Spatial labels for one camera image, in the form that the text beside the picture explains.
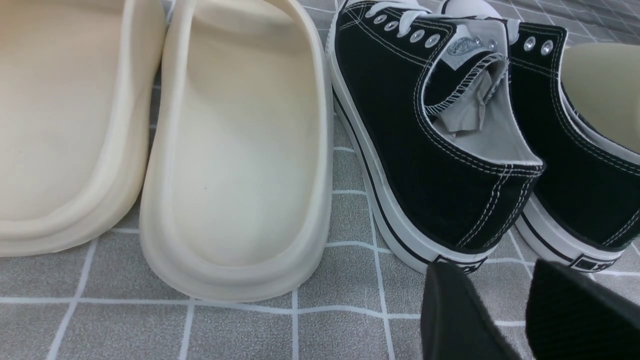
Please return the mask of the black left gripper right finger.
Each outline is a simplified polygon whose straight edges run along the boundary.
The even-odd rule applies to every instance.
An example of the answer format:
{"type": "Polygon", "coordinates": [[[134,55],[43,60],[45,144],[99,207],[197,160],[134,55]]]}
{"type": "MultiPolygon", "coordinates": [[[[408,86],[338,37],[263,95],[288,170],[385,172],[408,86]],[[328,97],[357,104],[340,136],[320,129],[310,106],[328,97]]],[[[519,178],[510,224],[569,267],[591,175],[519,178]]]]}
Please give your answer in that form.
{"type": "Polygon", "coordinates": [[[640,308],[574,269],[538,259],[525,333],[537,360],[637,360],[640,308]]]}

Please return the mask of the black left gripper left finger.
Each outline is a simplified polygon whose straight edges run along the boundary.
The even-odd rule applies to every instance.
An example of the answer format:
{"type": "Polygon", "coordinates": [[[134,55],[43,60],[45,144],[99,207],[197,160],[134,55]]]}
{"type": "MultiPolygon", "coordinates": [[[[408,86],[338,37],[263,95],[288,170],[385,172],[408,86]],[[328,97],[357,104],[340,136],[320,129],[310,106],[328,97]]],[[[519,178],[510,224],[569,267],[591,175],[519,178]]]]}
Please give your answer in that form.
{"type": "Polygon", "coordinates": [[[432,262],[420,313],[425,360],[519,360],[462,269],[432,262]]]}

